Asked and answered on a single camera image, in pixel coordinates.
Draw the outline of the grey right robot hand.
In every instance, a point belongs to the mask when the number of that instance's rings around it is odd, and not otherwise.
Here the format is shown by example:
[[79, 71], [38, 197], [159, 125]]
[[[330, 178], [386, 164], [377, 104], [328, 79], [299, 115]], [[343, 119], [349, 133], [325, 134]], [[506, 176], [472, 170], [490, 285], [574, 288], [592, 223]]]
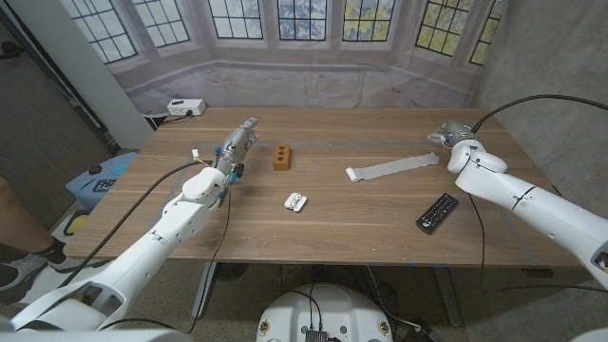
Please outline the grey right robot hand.
[[470, 125], [448, 120], [442, 123], [434, 132], [427, 135], [427, 139], [445, 148], [452, 148], [459, 142], [476, 140], [477, 137], [472, 132]]

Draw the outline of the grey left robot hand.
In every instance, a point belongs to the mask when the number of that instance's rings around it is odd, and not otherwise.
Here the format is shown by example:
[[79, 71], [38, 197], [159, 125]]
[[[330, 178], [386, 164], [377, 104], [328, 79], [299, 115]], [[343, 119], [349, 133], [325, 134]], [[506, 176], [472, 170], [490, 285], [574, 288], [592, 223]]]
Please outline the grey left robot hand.
[[243, 163], [249, 149], [258, 141], [255, 131], [257, 117], [250, 117], [224, 140], [215, 168], [228, 175], [233, 167]]

